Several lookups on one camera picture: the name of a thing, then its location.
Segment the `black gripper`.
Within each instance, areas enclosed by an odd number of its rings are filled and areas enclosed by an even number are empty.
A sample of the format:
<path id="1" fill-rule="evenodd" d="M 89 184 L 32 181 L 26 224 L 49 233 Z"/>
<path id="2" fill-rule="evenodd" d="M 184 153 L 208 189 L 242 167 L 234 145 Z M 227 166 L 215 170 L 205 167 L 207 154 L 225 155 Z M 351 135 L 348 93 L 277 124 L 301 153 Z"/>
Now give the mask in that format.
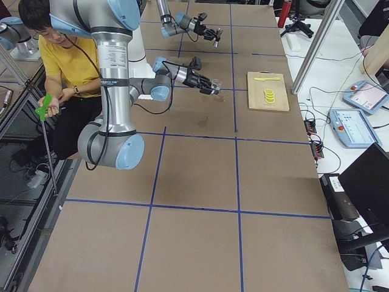
<path id="1" fill-rule="evenodd" d="M 183 81 L 183 84 L 191 88 L 198 88 L 199 92 L 207 95 L 218 95 L 219 87 L 222 85 L 222 81 L 214 78 L 209 79 L 206 76 L 200 75 L 195 70 L 200 70 L 202 68 L 201 59 L 198 57 L 193 57 L 189 64 L 184 65 L 187 69 L 186 78 Z"/>
<path id="2" fill-rule="evenodd" d="M 216 36 L 216 33 L 223 33 L 223 30 L 218 27 L 217 29 L 208 29 L 202 22 L 206 19 L 206 13 L 200 13 L 196 18 L 196 34 L 202 36 L 205 40 L 220 41 L 220 37 Z"/>

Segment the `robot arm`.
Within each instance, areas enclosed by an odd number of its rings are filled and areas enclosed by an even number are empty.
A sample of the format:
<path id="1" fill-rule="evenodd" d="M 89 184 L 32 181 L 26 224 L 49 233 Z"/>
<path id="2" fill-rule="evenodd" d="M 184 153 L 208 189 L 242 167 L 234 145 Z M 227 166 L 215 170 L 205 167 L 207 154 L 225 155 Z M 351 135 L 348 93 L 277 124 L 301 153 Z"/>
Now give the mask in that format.
<path id="1" fill-rule="evenodd" d="M 51 1 L 53 28 L 66 35 L 92 38 L 98 50 L 103 112 L 88 123 L 78 138 L 82 158 L 94 165 L 133 169 L 141 160 L 144 140 L 131 123 L 130 109 L 139 96 L 164 101 L 172 81 L 203 94 L 218 94 L 220 85 L 197 73 L 201 61 L 175 64 L 159 57 L 152 78 L 129 73 L 129 47 L 139 38 L 140 9 L 137 1 Z"/>
<path id="2" fill-rule="evenodd" d="M 223 31 L 220 28 L 216 30 L 209 29 L 202 23 L 207 18 L 205 12 L 200 13 L 197 17 L 189 17 L 187 14 L 179 12 L 176 17 L 173 17 L 167 1 L 158 0 L 156 4 L 162 23 L 160 31 L 164 38 L 193 32 L 198 37 L 203 37 L 207 41 L 213 41 L 214 47 L 218 47 Z"/>

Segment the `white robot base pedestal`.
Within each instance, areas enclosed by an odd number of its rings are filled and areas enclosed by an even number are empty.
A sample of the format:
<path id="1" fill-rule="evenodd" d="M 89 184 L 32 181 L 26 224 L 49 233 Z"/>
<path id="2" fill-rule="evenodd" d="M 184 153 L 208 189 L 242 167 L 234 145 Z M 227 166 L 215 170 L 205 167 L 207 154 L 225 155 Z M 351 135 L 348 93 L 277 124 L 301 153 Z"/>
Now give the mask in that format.
<path id="1" fill-rule="evenodd" d="M 129 78 L 155 77 L 155 73 L 146 59 L 140 26 L 133 31 L 133 38 L 128 44 L 128 74 Z"/>

